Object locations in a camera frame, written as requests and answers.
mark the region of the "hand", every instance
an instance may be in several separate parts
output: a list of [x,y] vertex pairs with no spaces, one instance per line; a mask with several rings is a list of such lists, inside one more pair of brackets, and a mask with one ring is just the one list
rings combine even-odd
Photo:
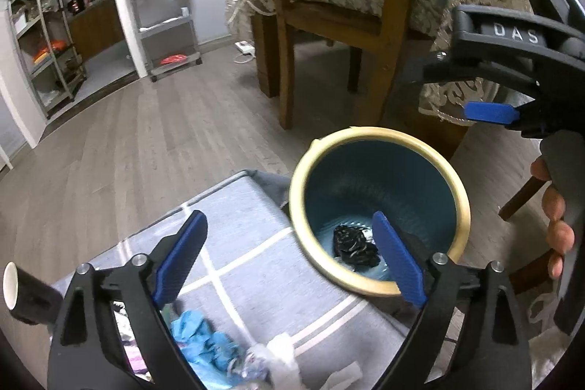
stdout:
[[[530,173],[542,181],[551,180],[551,174],[542,156],[531,164]],[[551,220],[546,232],[546,241],[555,250],[549,260],[549,275],[552,279],[558,279],[563,271],[563,255],[573,247],[575,235],[573,229],[561,220],[565,213],[565,200],[552,185],[542,196],[542,210]]]

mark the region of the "gray cloth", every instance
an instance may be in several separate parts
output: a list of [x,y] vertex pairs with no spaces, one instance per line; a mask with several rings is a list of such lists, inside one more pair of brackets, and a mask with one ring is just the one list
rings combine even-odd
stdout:
[[[91,263],[108,268],[136,253],[150,253],[160,238],[179,230],[192,210],[201,210],[207,216],[208,238],[179,295],[179,311],[202,311],[214,328],[244,347],[288,333],[308,389],[317,390],[332,372],[354,361],[363,378],[352,389],[370,389],[408,331],[392,316],[404,313],[404,302],[382,300],[381,311],[313,268],[279,208],[288,182],[265,172],[242,171]],[[64,293],[71,276],[56,288]]]

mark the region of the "gold trim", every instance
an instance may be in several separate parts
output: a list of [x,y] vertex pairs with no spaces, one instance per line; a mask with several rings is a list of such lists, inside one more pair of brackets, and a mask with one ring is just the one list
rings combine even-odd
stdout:
[[469,239],[469,229],[471,227],[469,200],[467,199],[467,193],[465,192],[461,179],[459,179],[459,176],[449,162],[428,144],[408,134],[386,128],[354,127],[337,131],[323,139],[313,141],[309,150],[301,158],[292,176],[289,190],[292,226],[295,229],[298,241],[306,257],[317,270],[331,281],[350,291],[367,296],[399,296],[400,290],[396,282],[366,278],[338,264],[325,252],[315,238],[315,235],[313,235],[305,214],[303,196],[306,181],[312,169],[331,149],[342,144],[351,143],[352,141],[367,139],[386,140],[391,143],[406,146],[431,162],[445,178],[453,194],[457,214],[457,228],[448,255],[454,262],[460,259]]

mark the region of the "white lettering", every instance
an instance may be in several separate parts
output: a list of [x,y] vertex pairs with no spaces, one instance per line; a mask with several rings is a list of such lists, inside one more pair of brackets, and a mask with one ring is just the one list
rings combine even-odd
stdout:
[[536,31],[534,31],[534,30],[528,31],[528,40],[530,43],[538,43],[538,37],[536,36]]
[[512,40],[514,40],[515,38],[519,38],[520,40],[524,40],[522,38],[522,36],[520,35],[520,31],[518,30],[518,27],[514,27],[514,30],[512,32]]
[[504,26],[502,24],[494,22],[494,33],[498,37],[504,37],[506,35],[506,30],[504,29]]

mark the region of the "silver bolt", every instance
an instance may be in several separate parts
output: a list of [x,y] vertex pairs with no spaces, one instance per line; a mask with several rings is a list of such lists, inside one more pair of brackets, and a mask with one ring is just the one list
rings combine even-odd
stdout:
[[142,266],[144,263],[146,263],[146,260],[148,260],[148,257],[144,253],[139,253],[138,255],[134,255],[132,257],[132,264],[134,266]]
[[446,265],[447,262],[449,261],[449,258],[447,257],[447,255],[445,255],[445,253],[437,252],[433,255],[433,261],[438,265]]
[[496,273],[501,273],[502,271],[504,271],[504,265],[499,261],[492,261],[490,265],[491,269],[493,269]]
[[90,270],[90,264],[89,263],[82,263],[81,265],[79,265],[77,267],[77,272],[80,275],[86,274],[89,270]]

